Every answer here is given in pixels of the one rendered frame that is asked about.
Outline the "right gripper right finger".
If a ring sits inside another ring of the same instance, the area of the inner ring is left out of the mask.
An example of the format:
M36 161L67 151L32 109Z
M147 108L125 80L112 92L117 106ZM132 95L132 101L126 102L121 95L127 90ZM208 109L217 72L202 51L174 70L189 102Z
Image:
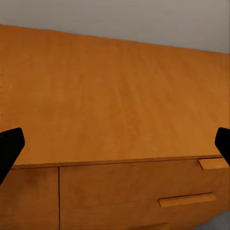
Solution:
M219 127L215 145L230 166L230 129Z

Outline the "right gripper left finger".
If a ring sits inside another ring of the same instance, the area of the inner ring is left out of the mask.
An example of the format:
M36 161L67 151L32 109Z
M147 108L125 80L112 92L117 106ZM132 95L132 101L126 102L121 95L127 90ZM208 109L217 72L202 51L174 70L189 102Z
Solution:
M0 185L25 146L22 129L0 133Z

